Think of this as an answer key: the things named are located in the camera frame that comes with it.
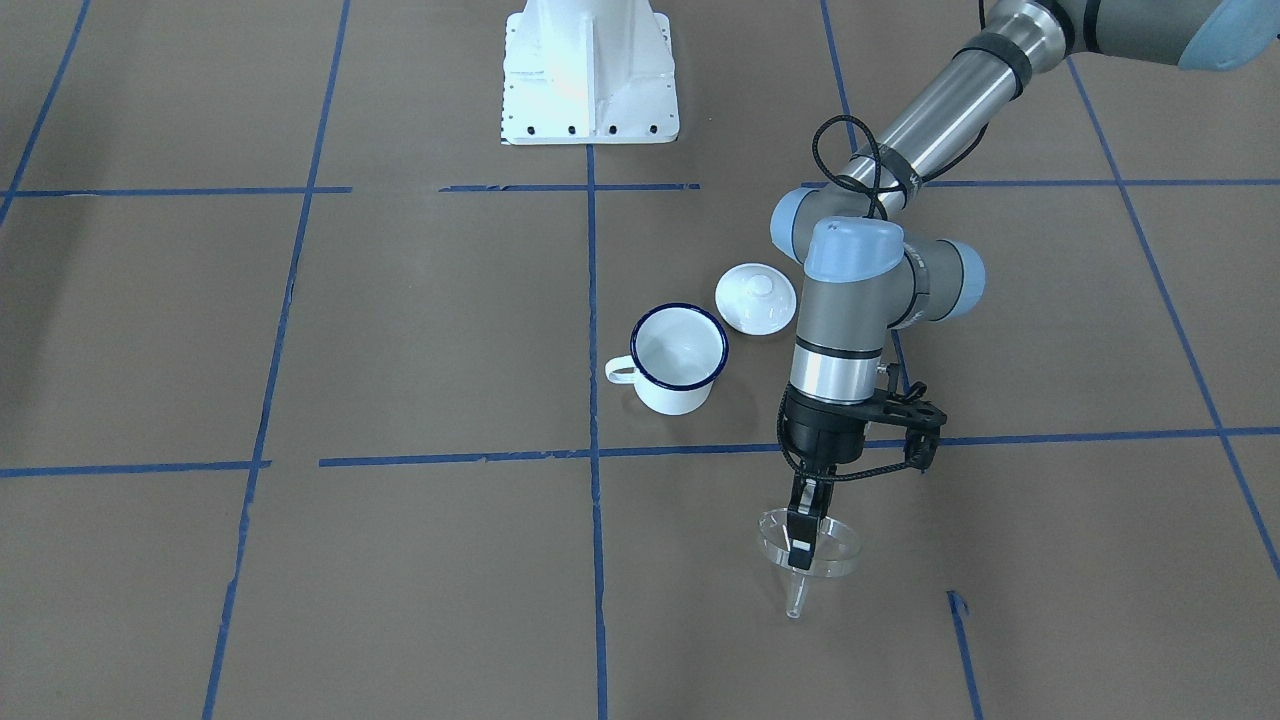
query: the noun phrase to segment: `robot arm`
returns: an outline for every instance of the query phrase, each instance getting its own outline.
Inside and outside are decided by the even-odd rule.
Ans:
[[[778,416],[778,441],[795,470],[792,568],[810,568],[835,482],[923,470],[932,461],[946,415],[922,400],[923,386],[906,395],[896,395],[893,383],[876,387],[878,375],[892,372],[882,361],[886,328],[960,315],[986,283],[970,247],[909,237],[888,220],[1034,76],[1071,53],[1224,70],[1260,55],[1277,32],[1280,0],[1001,0],[984,31],[836,182],[782,197],[771,220],[773,243],[805,268]],[[868,421],[906,428],[904,462],[836,475],[837,465],[861,455]]]

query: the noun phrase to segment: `blue tape line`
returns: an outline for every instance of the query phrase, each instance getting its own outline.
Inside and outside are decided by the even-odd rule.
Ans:
[[[1196,375],[1196,384],[1199,386],[1201,396],[1204,398],[1204,406],[1208,409],[1210,418],[1213,420],[1213,428],[1216,428],[1220,433],[1222,450],[1226,452],[1228,461],[1231,464],[1231,471],[1235,473],[1235,480],[1240,486],[1240,493],[1244,496],[1244,502],[1249,507],[1249,515],[1253,518],[1253,527],[1257,529],[1258,537],[1262,539],[1262,547],[1266,548],[1267,556],[1271,559],[1271,566],[1275,570],[1276,577],[1280,578],[1280,560],[1276,559],[1276,550],[1275,543],[1271,541],[1271,533],[1267,530],[1267,525],[1262,520],[1262,514],[1258,512],[1257,505],[1253,501],[1253,491],[1249,488],[1249,482],[1245,479],[1244,471],[1240,469],[1240,465],[1235,459],[1235,451],[1233,450],[1225,429],[1222,428],[1222,418],[1219,415],[1217,406],[1213,404],[1213,396],[1210,393],[1208,383],[1204,380],[1204,374],[1201,372],[1199,361],[1196,360],[1196,352],[1192,350],[1192,343],[1187,337],[1187,331],[1183,329],[1183,322],[1178,316],[1178,309],[1174,306],[1174,299],[1169,292],[1169,287],[1165,284],[1165,278],[1160,272],[1160,265],[1156,263],[1156,255],[1152,252],[1151,245],[1147,242],[1147,233],[1142,227],[1142,222],[1138,219],[1138,211],[1133,206],[1133,200],[1129,197],[1129,188],[1125,187],[1124,177],[1120,174],[1120,165],[1116,163],[1115,155],[1111,152],[1111,145],[1107,142],[1106,133],[1102,132],[1102,123],[1098,122],[1098,114],[1093,109],[1093,102],[1089,101],[1089,94],[1084,90],[1084,81],[1080,78],[1080,72],[1075,68],[1075,61],[1071,58],[1068,58],[1066,65],[1071,70],[1071,78],[1075,81],[1075,88],[1080,94],[1080,100],[1084,101],[1084,109],[1089,113],[1089,120],[1093,123],[1093,131],[1098,136],[1098,142],[1102,143],[1102,154],[1106,155],[1107,164],[1111,167],[1111,174],[1115,176],[1120,196],[1124,199],[1125,209],[1129,211],[1129,220],[1133,222],[1133,229],[1138,233],[1138,242],[1142,243],[1142,251],[1147,258],[1147,265],[1151,268],[1151,274],[1156,279],[1156,287],[1160,288],[1160,297],[1164,300],[1165,309],[1169,311],[1169,318],[1172,320],[1174,329],[1178,332],[1178,340],[1181,342],[1183,352],[1187,355],[1187,361],[1192,366],[1192,374]]]
[[[351,0],[343,0],[342,17],[338,19],[338,37],[334,41],[333,59],[329,64],[329,82],[325,86],[324,104],[320,108],[320,124],[316,127],[316,140],[311,150],[311,170],[307,173],[307,192],[302,196],[302,211],[298,215],[298,232],[293,238],[293,255],[289,259],[289,275],[284,283],[284,299],[280,304],[280,319],[275,327],[275,347],[271,351],[271,368],[266,375],[266,389],[262,393],[262,416],[253,441],[253,460],[244,483],[244,502],[241,505],[239,534],[236,542],[236,569],[227,583],[227,596],[223,600],[221,623],[218,628],[218,644],[214,648],[214,661],[209,671],[209,687],[205,692],[202,720],[212,720],[214,705],[218,701],[218,683],[221,679],[223,660],[227,655],[227,638],[230,633],[232,612],[236,607],[236,589],[239,587],[241,569],[244,565],[244,544],[248,539],[248,509],[253,503],[257,489],[257,477],[262,468],[262,452],[266,446],[266,432],[271,420],[271,401],[275,397],[275,382],[280,373],[280,357],[284,355],[284,336],[289,325],[289,309],[293,304],[293,286],[298,277],[298,263],[302,258],[302,243],[307,234],[307,220],[311,214],[311,192],[320,172],[320,151],[324,149],[325,129],[329,126],[329,109],[333,105],[333,91],[338,82],[338,65],[342,61],[342,45],[347,35],[347,18],[351,14]]]
[[[599,313],[596,305],[595,273],[595,146],[586,146],[586,268],[588,268],[588,364],[591,382],[591,553],[595,579],[595,708],[598,720],[609,717],[609,662],[604,632],[604,523],[600,512],[600,386],[596,377],[599,363]]]
[[[621,184],[451,184],[439,192],[613,192],[613,191],[682,191],[701,190],[696,182],[653,182]]]
[[[451,184],[439,192],[584,192],[585,184]]]
[[[1217,406],[1213,404],[1213,397],[1208,392],[1208,383],[1204,382],[1204,374],[1201,372],[1199,361],[1196,360],[1196,352],[1192,350],[1192,343],[1187,338],[1187,331],[1183,329],[1183,322],[1178,316],[1178,309],[1174,307],[1174,299],[1169,293],[1169,287],[1165,284],[1165,277],[1160,272],[1160,265],[1156,263],[1156,256],[1151,250],[1151,243],[1147,242],[1147,232],[1142,227],[1142,222],[1138,219],[1138,211],[1133,206],[1133,199],[1129,197],[1129,190],[1125,187],[1124,178],[1120,176],[1120,167],[1116,164],[1115,155],[1111,152],[1111,145],[1107,142],[1106,135],[1102,132],[1102,123],[1098,122],[1098,114],[1093,110],[1093,102],[1089,101],[1089,94],[1084,90],[1084,81],[1080,79],[1079,70],[1075,69],[1075,61],[1071,58],[1066,59],[1066,67],[1071,70],[1071,78],[1075,81],[1075,88],[1080,94],[1080,99],[1084,101],[1084,109],[1089,113],[1089,120],[1093,123],[1093,132],[1098,136],[1098,142],[1102,145],[1102,154],[1107,158],[1107,165],[1111,167],[1111,174],[1115,177],[1116,187],[1120,190],[1120,197],[1124,199],[1125,209],[1129,211],[1129,220],[1133,223],[1134,232],[1138,233],[1138,242],[1142,245],[1142,252],[1147,258],[1147,266],[1151,269],[1152,277],[1156,279],[1156,287],[1160,290],[1160,297],[1165,302],[1165,310],[1169,311],[1169,318],[1174,322],[1174,331],[1178,333],[1178,341],[1183,345],[1183,352],[1187,355],[1187,361],[1190,364],[1192,374],[1196,375],[1196,384],[1199,386],[1201,396],[1204,398],[1204,406],[1208,409],[1210,418],[1213,420],[1213,427],[1222,429],[1222,419],[1217,413]]]
[[[595,190],[598,192],[614,192],[620,190],[643,190],[643,191],[682,191],[682,190],[701,190],[703,186],[696,182],[652,182],[652,183],[620,183],[620,184],[598,184]]]
[[[654,455],[732,455],[739,452],[777,452],[777,443],[758,445],[672,445],[652,447],[609,447],[600,457],[646,457]]]
[[[932,181],[925,187],[1115,187],[1114,179]]]
[[[58,72],[54,73],[54,83],[49,86],[49,94],[45,95],[45,102],[40,106],[40,114],[36,115],[36,124],[31,128],[31,135],[27,137],[27,146],[22,150],[22,159],[18,160],[18,168],[13,173],[13,181],[9,183],[9,191],[5,193],[4,202],[0,204],[0,225],[4,224],[5,218],[9,217],[9,208],[13,206],[13,199],[18,192],[18,187],[22,184],[22,176],[27,172],[27,164],[31,163],[31,154],[36,150],[36,141],[40,138],[40,131],[45,127],[45,120],[49,118],[49,109],[54,106],[54,97],[58,96],[58,88],[63,85],[63,77],[67,74],[67,65],[72,61],[72,54],[76,51],[76,44],[79,42],[81,29],[84,27],[84,18],[88,15],[90,0],[83,0],[81,3],[79,15],[76,17],[76,27],[72,28],[72,37],[67,42],[67,50],[63,51],[63,60],[58,63]]]
[[[306,187],[157,187],[124,190],[19,190],[15,197],[173,197],[192,195],[305,195]],[[346,195],[351,186],[311,188],[316,195]]]
[[[1114,433],[1057,433],[1036,436],[986,436],[986,437],[945,437],[942,445],[948,446],[980,446],[980,445],[1041,445],[1056,442],[1115,442],[1133,439],[1169,439],[1169,438],[1199,438],[1217,437],[1219,430],[1213,428],[1188,429],[1188,430],[1128,430]]]
[[[0,478],[65,478],[74,475],[141,475],[150,473],[197,473],[248,470],[248,460],[227,462],[151,462],[145,465],[63,465],[56,468],[0,468]],[[264,468],[271,465],[264,460]]]
[[[1196,179],[1196,178],[1181,178],[1181,179],[1125,179],[1125,184],[1129,186],[1153,186],[1153,187],[1239,187],[1239,186],[1271,186],[1280,184],[1280,178],[1234,178],[1234,179]]]
[[[982,436],[982,437],[943,437],[942,445],[952,447],[991,446],[991,445],[1043,445],[1070,442],[1117,442],[1147,439],[1179,439],[1208,437],[1247,437],[1280,436],[1280,427],[1257,428],[1215,428],[1176,429],[1176,430],[1121,430],[1111,433],[1055,433],[1027,436]],[[901,447],[897,439],[867,441],[868,450],[887,450]],[[652,457],[663,455],[742,455],[753,452],[777,452],[777,443],[736,443],[736,445],[667,445],[641,447],[599,448],[600,457]],[[321,468],[351,468],[367,465],[442,465],[451,462],[508,462],[532,460],[572,460],[590,457],[590,448],[581,450],[534,450],[518,452],[460,452],[451,455],[388,455],[360,457],[325,457]]]
[[[448,455],[388,455],[364,457],[323,457],[321,468],[365,468],[371,465],[447,465],[453,462],[513,462],[521,460],[567,460],[588,457],[588,450],[534,450],[522,452],[454,452]]]
[[[1126,186],[1143,187],[1242,187],[1275,186],[1280,178],[1175,178],[1175,179],[1125,179]],[[827,181],[809,181],[800,187],[823,188]],[[972,179],[943,181],[925,183],[925,187],[1115,187],[1115,179]]]
[[[1280,436],[1280,428],[1224,428],[1226,437]]]
[[[827,32],[827,53],[831,54],[831,69],[836,76],[836,90],[840,92],[840,109],[846,115],[851,115],[849,96],[845,95],[845,73],[840,70],[840,54],[836,51],[836,33],[831,29],[831,10],[827,8],[827,0],[820,0],[818,5],[822,8],[822,27]],[[845,131],[849,133],[850,151],[856,152],[858,136],[854,135],[852,123],[845,123]]]
[[[1231,441],[1226,437],[1226,433],[1222,433],[1219,439],[1222,442],[1226,460],[1231,464],[1231,473],[1235,474],[1235,484],[1240,486],[1244,505],[1248,506],[1249,516],[1253,518],[1253,527],[1258,529],[1258,536],[1262,538],[1262,547],[1266,548],[1267,557],[1271,559],[1271,570],[1275,571],[1276,579],[1280,579],[1280,556],[1276,555],[1275,542],[1271,541],[1271,533],[1267,532],[1267,525],[1262,520],[1258,503],[1253,500],[1253,489],[1249,488],[1249,482],[1244,478],[1244,470],[1240,469],[1240,461],[1235,457],[1235,448],[1231,447]]]
[[[956,630],[960,662],[964,665],[964,682],[969,687],[969,705],[973,706],[973,720],[982,720],[982,698],[978,697],[978,680],[973,675],[973,659],[969,656],[969,638],[964,632],[964,619],[969,616],[969,603],[955,591],[947,591],[947,603],[951,606],[951,624]]]

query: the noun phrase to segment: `white mug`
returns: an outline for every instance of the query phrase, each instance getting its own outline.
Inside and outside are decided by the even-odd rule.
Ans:
[[[659,305],[631,331],[631,355],[604,364],[611,383],[634,384],[663,415],[692,413],[707,401],[728,360],[728,337],[710,313],[685,302]]]

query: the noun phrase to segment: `blue joint cap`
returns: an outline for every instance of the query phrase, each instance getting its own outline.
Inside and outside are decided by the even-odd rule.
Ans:
[[[870,218],[823,218],[813,228],[804,274],[852,283],[883,275],[902,261],[902,228]]]
[[[1234,70],[1257,58],[1280,35],[1276,0],[1222,0],[1187,44],[1184,70]]]
[[[955,307],[950,313],[938,318],[937,322],[950,320],[951,318],[959,318],[982,300],[982,293],[987,291],[987,265],[982,261],[982,256],[978,251],[963,242],[954,240],[947,240],[945,242],[951,243],[960,254],[960,269],[964,273],[960,281],[960,299],[956,300]]]
[[[800,204],[813,191],[812,187],[797,187],[783,195],[773,209],[773,217],[769,218],[769,237],[773,238],[773,246],[796,263],[800,261],[795,246],[796,214],[800,213]]]

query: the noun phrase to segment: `silver cylinder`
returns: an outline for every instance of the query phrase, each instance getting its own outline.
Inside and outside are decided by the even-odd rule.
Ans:
[[[876,393],[881,356],[832,357],[796,346],[791,386],[814,400],[855,405]]]
[[[1028,0],[1002,0],[992,9],[987,32],[1002,35],[1016,44],[1036,73],[1052,69],[1066,56],[1066,38],[1057,20],[1048,10]],[[928,176],[964,150],[982,126],[989,123],[1016,92],[1014,70],[1002,60],[978,50],[961,51],[877,141],[896,150],[922,177]],[[854,158],[837,174],[872,187],[876,163],[870,158]],[[881,187],[899,182],[893,173],[881,167]],[[846,214],[861,215],[867,211],[867,200],[852,192],[827,186],[822,193],[847,196]],[[879,201],[892,218],[906,205],[906,196],[884,192],[879,195]],[[831,213],[829,208],[823,211]],[[808,225],[799,227],[809,229]]]

